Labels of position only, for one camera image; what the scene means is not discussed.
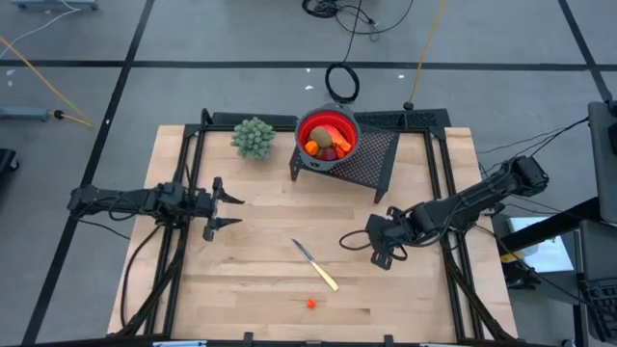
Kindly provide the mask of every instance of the wooden tabletop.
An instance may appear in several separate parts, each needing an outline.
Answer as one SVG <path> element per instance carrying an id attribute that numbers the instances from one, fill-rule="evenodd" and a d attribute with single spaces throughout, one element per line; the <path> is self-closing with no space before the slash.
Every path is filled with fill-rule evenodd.
<path id="1" fill-rule="evenodd" d="M 182 131 L 183 126 L 159 128 L 147 187 L 172 179 Z M 446 134 L 456 187 L 462 190 L 480 180 L 473 142 L 466 128 L 448 128 Z M 230 137 L 230 132 L 206 133 L 198 186 L 209 191 L 213 178 L 222 177 L 226 191 L 246 203 L 220 203 L 219 216 L 244 221 L 221 229 L 213 242 L 201 238 L 205 220 L 192 222 L 173 338 L 242 339 L 244 332 L 253 332 L 256 340 L 383 341 L 384 334 L 392 334 L 397 342 L 455 342 L 439 244 L 408 248 L 407 261 L 394 261 L 389 271 L 370 263 L 370 248 L 350 252 L 338 245 L 341 235 L 363 228 L 370 213 L 384 215 L 390 205 L 404 209 L 433 198 L 421 135 L 401 134 L 389 191 L 378 205 L 373 204 L 374 190 L 321 174 L 300 171 L 292 182 L 288 163 L 293 133 L 277 134 L 272 156 L 265 161 L 238 158 Z M 442 192 L 447 192 L 437 142 L 434 148 Z M 479 224 L 491 227 L 485 218 Z M 153 228 L 150 217 L 138 218 L 127 259 Z M 147 243 L 133 264 L 127 317 L 152 288 L 162 234 Z M 291 238 L 338 282 L 337 292 Z M 477 230 L 469 232 L 467 240 L 476 292 L 501 326 L 516 335 L 495 240 Z M 360 235 L 350 239 L 356 245 L 366 241 Z M 159 306 L 157 332 L 162 330 L 166 296 Z M 471 336 L 467 300 L 462 293 L 460 297 Z M 314 309 L 306 306 L 310 298 L 316 301 Z M 120 288 L 110 332 L 121 327 L 119 307 Z"/>

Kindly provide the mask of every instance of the wooden handle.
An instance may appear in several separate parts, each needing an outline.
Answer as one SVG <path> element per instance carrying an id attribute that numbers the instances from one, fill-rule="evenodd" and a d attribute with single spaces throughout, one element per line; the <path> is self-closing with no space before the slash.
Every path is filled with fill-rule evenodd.
<path id="1" fill-rule="evenodd" d="M 321 277 L 326 281 L 326 283 L 332 288 L 333 291 L 338 290 L 338 284 L 336 284 L 336 281 L 333 278 L 331 278 L 330 275 L 328 275 L 328 273 L 324 271 L 324 269 L 322 269 L 319 265 L 317 265 L 314 262 L 311 262 L 310 264 L 312 265 L 312 267 L 315 268 L 315 270 L 317 270 L 319 275 L 321 275 Z"/>

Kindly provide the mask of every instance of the carrot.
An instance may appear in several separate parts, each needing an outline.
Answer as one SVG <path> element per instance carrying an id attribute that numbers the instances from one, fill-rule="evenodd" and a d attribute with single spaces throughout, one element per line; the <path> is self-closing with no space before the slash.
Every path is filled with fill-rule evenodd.
<path id="1" fill-rule="evenodd" d="M 328 130 L 328 133 L 332 137 L 332 142 L 337 144 L 345 153 L 351 150 L 351 145 L 345 140 L 345 138 L 340 134 L 338 129 L 331 125 L 321 125 L 323 128 Z"/>
<path id="2" fill-rule="evenodd" d="M 308 141 L 305 145 L 305 151 L 308 153 L 308 155 L 314 156 L 315 154 L 317 154 L 318 150 L 319 146 L 315 141 Z"/>
<path id="3" fill-rule="evenodd" d="M 343 151 L 343 148 L 341 148 L 340 146 L 336 146 L 335 151 L 336 151 L 336 157 L 338 157 L 338 159 L 345 156 L 345 152 Z"/>

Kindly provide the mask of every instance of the concrete floor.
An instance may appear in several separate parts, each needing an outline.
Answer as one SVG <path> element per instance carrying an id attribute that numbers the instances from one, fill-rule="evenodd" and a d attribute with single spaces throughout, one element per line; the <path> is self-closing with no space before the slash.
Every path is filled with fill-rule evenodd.
<path id="1" fill-rule="evenodd" d="M 145 3 L 99 0 L 100 11 L 71 14 L 16 47 L 33 60 L 123 61 Z M 617 64 L 617 41 L 606 39 L 617 35 L 617 2 L 568 3 L 596 63 Z M 408 4 L 367 0 L 363 7 L 386 27 Z M 416 62 L 438 6 L 438 1 L 416 0 L 409 17 L 379 41 L 356 37 L 349 61 Z M 0 35 L 12 40 L 52 15 L 19 11 L 4 0 Z M 353 17 L 348 17 L 351 25 Z M 299 0 L 156 0 L 136 61 L 336 61 L 344 56 L 348 41 L 349 35 L 333 19 L 308 16 Z M 12 59 L 12 54 L 5 57 Z M 450 1 L 427 61 L 585 64 L 557 0 Z M 2 62 L 0 103 L 68 111 L 27 68 L 1 66 Z M 43 67 L 40 71 L 100 124 L 119 67 Z M 10 70 L 14 70 L 11 76 L 5 73 Z M 362 81 L 352 105 L 357 111 L 399 109 L 415 76 L 413 70 L 394 68 L 357 69 L 357 73 Z M 302 115 L 330 102 L 323 76 L 323 68 L 307 72 L 299 67 L 134 67 L 94 184 L 118 189 L 141 186 L 157 126 L 195 122 L 202 107 Z M 603 78 L 617 91 L 617 72 L 603 72 Z M 344 75 L 335 73 L 333 80 L 335 89 L 351 89 Z M 482 150 L 583 119 L 587 102 L 599 99 L 591 74 L 584 70 L 427 69 L 422 72 L 416 108 L 447 108 L 452 124 L 470 127 L 476 148 Z M 79 185 L 96 133 L 68 121 L 3 121 L 0 125 L 0 147 L 17 150 L 22 162 L 0 200 L 0 345 L 18 343 L 23 337 L 67 221 L 69 191 Z M 518 149 L 482 155 L 480 160 L 488 167 Z M 566 133 L 537 158 L 551 179 L 549 189 L 534 198 L 537 201 L 568 208 L 596 195 L 586 126 Z M 508 212 L 528 215 L 514 209 Z M 110 224 L 103 216 L 91 220 Z M 129 234 L 132 221 L 113 227 Z M 126 247 L 124 240 L 96 227 L 78 227 L 39 341 L 104 335 Z M 513 292 L 511 298 L 521 337 L 555 344 L 574 336 L 570 307 L 535 293 Z"/>

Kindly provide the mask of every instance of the black cable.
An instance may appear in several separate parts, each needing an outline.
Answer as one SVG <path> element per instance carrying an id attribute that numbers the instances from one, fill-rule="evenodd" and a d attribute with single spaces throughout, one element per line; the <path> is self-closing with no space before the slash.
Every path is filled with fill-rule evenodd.
<path id="1" fill-rule="evenodd" d="M 535 139 L 537 139 L 537 138 L 539 138 L 539 137 L 542 137 L 542 136 L 551 135 L 552 133 L 557 132 L 557 131 L 559 131 L 559 130 L 563 130 L 563 129 L 565 129 L 565 128 L 566 128 L 566 127 L 564 126 L 564 127 L 558 128 L 558 129 L 553 129 L 553 130 L 548 131 L 548 132 L 546 132 L 546 133 L 538 134 L 538 135 L 536 135 L 536 136 L 534 136 L 534 137 L 532 137 L 532 138 L 528 138 L 528 139 L 520 140 L 520 141 L 514 142 L 514 143 L 509 144 L 509 145 L 503 145 L 503 146 L 499 146 L 499 147 L 491 148 L 491 149 L 488 149 L 488 150 L 482 150 L 482 151 L 475 152 L 475 153 L 476 153 L 476 154 L 487 154 L 487 153 L 494 152 L 494 151 L 496 151 L 496 150 L 506 149 L 506 148 L 509 148 L 509 147 L 512 147 L 512 146 L 515 146 L 515 145 L 524 144 L 524 143 L 526 143 L 526 142 L 533 141 L 533 140 L 535 140 Z"/>
<path id="2" fill-rule="evenodd" d="M 122 293 L 120 297 L 120 321 L 123 328 L 126 327 L 126 318 L 124 316 L 124 312 L 126 305 L 126 287 L 128 286 L 128 274 L 131 270 L 131 266 L 133 265 L 133 261 L 135 261 L 135 258 L 137 257 L 139 251 L 146 245 L 146 243 L 152 238 L 152 236 L 154 236 L 156 231 L 158 231 L 158 229 L 160 228 L 161 226 L 157 226 L 148 236 L 146 236 L 144 241 L 142 241 L 142 243 L 137 246 L 135 252 L 133 252 L 131 257 L 128 259 L 128 263 L 126 264 L 126 269 L 124 270 L 124 279 L 122 281 Z"/>
<path id="3" fill-rule="evenodd" d="M 518 206 L 517 204 L 514 203 L 506 203 L 506 206 L 512 206 L 512 207 L 516 207 L 518 209 L 521 209 L 523 211 L 527 211 L 527 212 L 531 212 L 531 213 L 537 213 L 537 214 L 548 214 L 548 215 L 556 215 L 556 212 L 547 212 L 547 211 L 536 211 L 536 210 L 532 210 L 531 208 L 526 208 L 526 207 L 522 207 L 522 206 Z"/>
<path id="4" fill-rule="evenodd" d="M 338 245 L 339 245 L 340 247 L 342 247 L 343 249 L 348 250 L 348 251 L 359 251 L 359 250 L 363 250 L 363 249 L 365 249 L 365 248 L 370 247 L 370 242 L 369 242 L 369 243 L 367 243 L 366 245 L 359 246 L 359 247 L 350 247 L 350 246 L 346 246 L 346 245 L 344 245 L 344 244 L 343 244 L 343 240 L 344 240 L 344 239 L 346 239 L 346 238 L 347 238 L 347 237 L 349 237 L 349 236 L 352 236 L 352 235 L 355 235 L 355 234 L 361 233 L 361 232 L 368 232 L 368 231 L 366 231 L 365 229 L 361 229 L 361 230 L 356 230 L 356 231 L 348 232 L 348 233 L 346 233 L 346 234 L 342 235 L 342 236 L 338 239 Z"/>
<path id="5" fill-rule="evenodd" d="M 189 173 L 189 166 L 188 166 L 188 164 L 184 165 L 184 171 L 186 172 L 186 180 L 188 182 L 190 182 L 191 181 L 191 174 Z"/>
<path id="6" fill-rule="evenodd" d="M 332 18 L 336 15 L 336 12 L 338 12 L 335 4 L 336 0 L 318 1 L 317 5 L 312 10 L 309 9 L 309 2 L 310 0 L 303 0 L 302 9 L 312 16 L 318 18 Z"/>
<path id="7" fill-rule="evenodd" d="M 126 221 L 127 219 L 130 219 L 130 218 L 133 218 L 137 214 L 139 214 L 140 213 L 139 204 L 137 204 L 137 202 L 135 202 L 133 200 L 129 200 L 129 199 L 125 198 L 124 195 L 127 194 L 127 193 L 137 193 L 137 192 L 144 191 L 144 190 L 145 189 L 137 189 L 137 190 L 134 190 L 134 191 L 124 192 L 124 193 L 118 194 L 115 197 L 115 199 L 112 202 L 112 204 L 107 209 L 107 214 L 109 215 L 109 219 L 111 219 L 112 221 L 121 222 L 121 221 Z M 121 200 L 129 202 L 129 203 L 132 203 L 135 206 L 135 211 L 128 213 L 128 215 L 124 216 L 124 217 L 116 217 L 112 210 L 114 209 L 114 206 L 116 205 L 116 203 L 120 202 Z"/>
<path id="8" fill-rule="evenodd" d="M 356 20 L 354 20 L 354 32 L 351 33 L 351 39 L 349 39 L 349 46 L 347 47 L 347 54 L 345 54 L 345 59 L 343 59 L 343 63 L 347 61 L 349 57 L 349 52 L 351 51 L 351 44 L 354 42 L 354 36 L 356 35 L 356 26 L 358 25 L 358 18 L 360 17 L 360 11 L 362 7 L 362 0 L 358 0 L 358 10 L 356 11 Z"/>
<path id="9" fill-rule="evenodd" d="M 551 213 L 551 212 L 540 212 L 540 211 L 527 210 L 527 211 L 530 211 L 530 212 L 535 212 L 535 213 L 544 213 L 544 214 L 552 214 L 552 215 L 563 213 L 563 214 L 565 214 L 566 216 L 570 216 L 570 217 L 578 218 L 578 219 L 580 219 L 580 220 L 589 220 L 589 221 L 592 221 L 592 222 L 594 222 L 594 223 L 599 223 L 599 224 L 602 224 L 602 225 L 605 225 L 605 226 L 614 227 L 614 225 L 612 225 L 611 223 L 607 223 L 607 222 L 605 222 L 605 221 L 601 221 L 601 220 L 598 220 L 598 221 L 596 221 L 596 220 L 590 220 L 590 219 L 588 219 L 588 218 L 584 218 L 584 217 L 578 216 L 577 214 L 570 213 L 570 212 L 568 212 L 568 211 L 563 211 L 563 210 L 560 210 L 560 209 L 558 209 L 558 208 L 554 208 L 554 207 L 548 206 L 547 204 L 543 204 L 543 203 L 540 203 L 540 202 L 537 202 L 537 201 L 534 201 L 534 200 L 526 199 L 526 198 L 519 197 L 519 196 L 512 196 L 512 198 L 516 198 L 516 199 L 518 199 L 518 200 L 527 201 L 527 202 L 530 202 L 530 203 L 535 203 L 535 204 L 537 204 L 538 206 L 542 206 L 542 207 L 546 207 L 547 209 L 551 209 L 551 210 L 555 211 L 556 213 Z"/>
<path id="10" fill-rule="evenodd" d="M 539 152 L 539 151 L 540 151 L 540 149 L 544 148 L 546 145 L 550 144 L 550 142 L 551 142 L 551 141 L 553 141 L 554 139 L 556 139 L 556 138 L 557 138 L 557 136 L 559 136 L 559 135 L 561 135 L 561 134 L 565 133 L 566 131 L 568 131 L 568 130 L 572 129 L 573 127 L 575 127 L 575 126 L 577 126 L 577 125 L 579 125 L 579 124 L 581 124 L 581 123 L 584 123 L 584 122 L 586 122 L 586 121 L 588 121 L 588 120 L 589 120 L 589 117 L 585 118 L 584 120 L 579 120 L 579 121 L 577 121 L 576 123 L 574 123 L 574 124 L 572 124 L 572 125 L 570 125 L 570 126 L 566 127 L 565 129 L 563 129 L 563 130 L 559 131 L 558 133 L 556 133 L 556 134 L 552 135 L 552 136 L 550 137 L 550 140 L 548 140 L 548 141 L 544 142 L 544 143 L 543 143 L 540 147 L 538 147 L 536 150 L 534 150 L 534 151 L 533 151 L 533 153 L 531 153 L 531 155 L 529 155 L 529 157 L 534 156 L 537 152 Z"/>
<path id="11" fill-rule="evenodd" d="M 341 26 L 343 29 L 345 29 L 347 32 L 349 32 L 349 33 L 356 34 L 356 35 L 379 35 L 379 34 L 385 33 L 385 32 L 387 32 L 387 31 L 390 31 L 390 30 L 392 30 L 392 29 L 396 28 L 396 27 L 397 27 L 400 23 L 402 23 L 402 22 L 403 22 L 403 20 L 405 20 L 405 18 L 406 18 L 406 17 L 407 17 L 407 15 L 409 14 L 409 11 L 412 9 L 412 5 L 414 4 L 414 1 L 415 1 L 415 0 L 411 0 L 411 1 L 410 1 L 409 6 L 407 7 L 407 11 L 405 11 L 405 13 L 403 14 L 403 16 L 402 16 L 400 19 L 398 19 L 398 21 L 397 21 L 396 23 L 394 23 L 394 25 L 391 25 L 391 26 L 389 26 L 388 28 L 386 28 L 386 29 L 382 29 L 382 30 L 375 30 L 375 31 L 370 31 L 370 32 L 358 32 L 358 31 L 356 31 L 356 27 L 355 27 L 355 26 L 354 26 L 354 30 L 349 30 L 349 28 L 347 28 L 345 25 L 343 25 L 343 23 L 341 23 L 341 22 L 340 22 L 340 20 L 338 19 L 338 12 L 340 12 L 340 10 L 342 10 L 342 9 L 344 9 L 344 8 L 352 8 L 352 9 L 355 9 L 355 8 L 356 8 L 355 6 L 345 5 L 345 6 L 341 6 L 341 7 L 339 7 L 339 8 L 338 8 L 338 9 L 339 9 L 339 11 L 338 11 L 338 12 L 336 12 L 336 14 L 335 14 L 335 18 L 336 18 L 336 21 L 338 22 L 338 24 L 340 24 L 340 26 Z M 375 27 L 375 21 L 374 21 L 372 18 L 370 18 L 368 15 L 366 15 L 366 13 L 365 13 L 364 15 L 365 15 L 365 16 L 366 16 L 366 18 L 368 19 L 368 23 L 366 23 L 366 22 L 365 22 L 365 23 L 366 23 L 367 25 L 370 25 L 372 28 L 375 28 L 375 29 L 376 29 L 376 27 Z"/>
<path id="12" fill-rule="evenodd" d="M 354 22 L 354 31 L 356 30 L 356 25 L 358 25 L 358 18 L 360 16 L 361 7 L 362 7 L 362 0 L 359 0 L 358 11 L 356 12 L 356 21 Z M 328 90 L 330 97 L 334 101 L 341 103 L 341 104 L 347 104 L 347 103 L 354 102 L 356 98 L 358 97 L 358 94 L 360 93 L 360 79 L 358 78 L 358 75 L 352 68 L 350 68 L 349 66 L 345 64 L 345 62 L 347 61 L 347 58 L 349 57 L 349 52 L 351 51 L 352 43 L 354 42 L 354 36 L 355 34 L 352 33 L 351 39 L 349 39 L 349 46 L 347 47 L 347 53 L 345 54 L 345 58 L 343 59 L 343 61 L 340 63 L 334 63 L 330 65 L 328 69 L 326 70 L 326 89 Z M 342 68 L 345 71 L 347 71 L 347 73 L 349 73 L 352 80 L 354 81 L 354 93 L 351 96 L 341 96 L 332 89 L 332 86 L 330 85 L 330 74 L 332 73 L 332 70 L 335 68 Z"/>
<path id="13" fill-rule="evenodd" d="M 112 228 L 107 227 L 107 226 L 105 226 L 103 224 L 99 224 L 99 223 L 95 223 L 95 222 L 90 222 L 90 221 L 84 221 L 83 219 L 80 219 L 80 218 L 77 218 L 77 222 L 80 222 L 80 223 L 83 223 L 83 224 L 87 224 L 87 225 L 91 225 L 91 226 L 102 227 L 102 228 L 104 228 L 104 229 L 106 229 L 106 230 L 108 230 L 110 232 L 115 233 L 117 236 L 119 236 L 119 237 L 121 237 L 123 239 L 130 240 L 130 237 L 122 235 L 121 233 L 119 233 L 119 232 L 113 230 Z"/>
<path id="14" fill-rule="evenodd" d="M 561 135 L 561 134 L 565 133 L 566 131 L 568 131 L 568 130 L 570 130 L 570 129 L 574 128 L 575 126 L 577 126 L 577 125 L 579 125 L 579 124 L 582 124 L 582 123 L 584 123 L 584 122 L 586 122 L 586 121 L 588 121 L 588 120 L 589 120 L 589 117 L 584 118 L 584 119 L 579 120 L 579 121 L 576 121 L 576 122 L 574 122 L 574 123 L 572 123 L 572 124 L 570 124 L 570 125 L 568 125 L 568 126 L 566 126 L 566 127 L 562 128 L 562 129 L 560 129 L 560 130 L 559 130 L 559 132 L 557 132 L 556 134 L 549 135 L 548 137 L 546 137 L 546 138 L 545 138 L 545 139 L 543 139 L 542 141 L 539 141 L 539 142 L 537 142 L 537 143 L 535 143 L 535 144 L 533 144 L 533 145 L 531 145 L 531 146 L 529 146 L 529 147 L 527 147 L 527 148 L 525 148 L 525 149 L 523 149 L 523 150 L 520 150 L 519 152 L 517 152 L 516 154 L 514 154 L 514 155 L 512 156 L 512 158 L 515 158 L 515 157 L 517 157 L 518 155 L 523 154 L 523 153 L 525 153 L 526 151 L 528 151 L 528 150 L 530 150 L 530 149 L 532 149 L 532 148 L 534 148 L 534 147 L 540 146 L 540 147 L 538 147 L 535 151 L 533 151 L 533 153 L 531 153 L 531 155 L 529 155 L 529 157 L 532 157 L 532 156 L 534 156 L 536 153 L 538 153 L 538 151 L 540 151 L 540 149 L 544 148 L 544 147 L 545 147 L 546 145 L 548 145 L 551 141 L 553 141 L 554 139 L 556 139 L 559 135 Z M 501 163 L 495 163 L 495 164 L 493 164 L 493 166 L 492 166 L 491 168 L 489 168 L 489 170 L 487 170 L 486 172 L 487 172 L 487 173 L 489 173 L 492 169 L 494 169 L 496 166 L 498 166 L 498 165 L 500 165 L 500 164 L 501 164 Z"/>

